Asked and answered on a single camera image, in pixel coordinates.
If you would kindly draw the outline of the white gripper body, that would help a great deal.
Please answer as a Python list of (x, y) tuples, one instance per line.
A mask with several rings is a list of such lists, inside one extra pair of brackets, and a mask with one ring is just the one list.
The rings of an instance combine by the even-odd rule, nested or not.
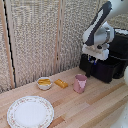
[(103, 49), (96, 49), (92, 46), (87, 46), (86, 44), (83, 45), (82, 52), (84, 54), (90, 55), (95, 57), (96, 59), (100, 60), (106, 60), (109, 55), (109, 50), (103, 50)]

